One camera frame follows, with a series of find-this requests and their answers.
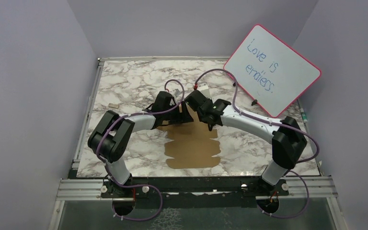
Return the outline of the brown cardboard box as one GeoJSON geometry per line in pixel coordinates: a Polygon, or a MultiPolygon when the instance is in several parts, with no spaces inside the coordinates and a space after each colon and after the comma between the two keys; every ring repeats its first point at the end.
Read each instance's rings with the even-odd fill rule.
{"type": "Polygon", "coordinates": [[[220,142],[217,130],[209,130],[199,121],[197,113],[186,107],[193,122],[160,126],[167,132],[169,142],[164,144],[167,165],[172,169],[212,168],[220,163],[220,142]]]}

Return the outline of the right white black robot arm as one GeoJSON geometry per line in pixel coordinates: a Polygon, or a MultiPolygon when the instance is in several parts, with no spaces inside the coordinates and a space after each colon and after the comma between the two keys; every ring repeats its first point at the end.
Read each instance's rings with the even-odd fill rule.
{"type": "Polygon", "coordinates": [[[214,102],[199,90],[191,92],[184,101],[209,129],[216,125],[233,127],[271,144],[272,160],[257,182],[258,191],[263,195],[276,190],[281,177],[296,166],[307,146],[307,140],[292,117],[271,119],[242,111],[226,100],[217,99],[214,102]]]}

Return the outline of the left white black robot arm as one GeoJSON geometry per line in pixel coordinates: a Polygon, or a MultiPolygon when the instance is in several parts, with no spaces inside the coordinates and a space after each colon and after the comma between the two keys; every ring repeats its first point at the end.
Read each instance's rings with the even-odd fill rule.
{"type": "Polygon", "coordinates": [[[143,112],[119,115],[107,111],[88,139],[88,147],[105,164],[109,173],[109,185],[117,195],[127,196],[132,185],[132,175],[126,167],[123,154],[132,133],[153,130],[159,127],[193,122],[184,102],[178,99],[178,89],[160,91],[149,107],[143,112]]]}

